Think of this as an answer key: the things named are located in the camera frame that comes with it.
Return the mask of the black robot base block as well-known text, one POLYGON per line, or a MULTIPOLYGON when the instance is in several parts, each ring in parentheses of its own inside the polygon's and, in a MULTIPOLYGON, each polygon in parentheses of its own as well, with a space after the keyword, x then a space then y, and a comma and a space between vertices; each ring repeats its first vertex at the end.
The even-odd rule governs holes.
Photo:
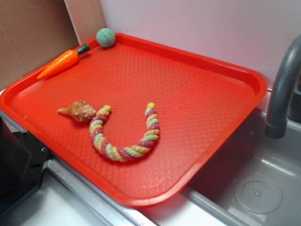
POLYGON ((0 120, 0 214, 37 192, 49 160, 49 148, 32 133, 12 132, 0 120))

